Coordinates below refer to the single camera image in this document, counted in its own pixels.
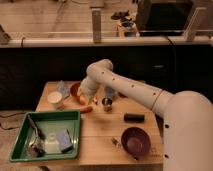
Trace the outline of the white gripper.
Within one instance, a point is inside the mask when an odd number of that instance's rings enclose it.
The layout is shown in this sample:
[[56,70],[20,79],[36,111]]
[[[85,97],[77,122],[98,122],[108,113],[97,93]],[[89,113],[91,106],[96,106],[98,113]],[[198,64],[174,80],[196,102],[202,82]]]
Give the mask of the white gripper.
[[83,96],[86,102],[91,102],[98,89],[99,84],[90,77],[86,77],[80,83],[80,87],[78,88],[78,95]]

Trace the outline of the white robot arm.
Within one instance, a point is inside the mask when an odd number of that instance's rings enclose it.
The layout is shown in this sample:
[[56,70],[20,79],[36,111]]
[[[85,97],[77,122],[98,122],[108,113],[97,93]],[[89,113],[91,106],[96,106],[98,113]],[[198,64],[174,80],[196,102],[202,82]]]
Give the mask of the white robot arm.
[[106,85],[164,119],[163,171],[213,171],[213,103],[195,91],[172,94],[113,72],[103,59],[90,64],[78,89],[91,100]]

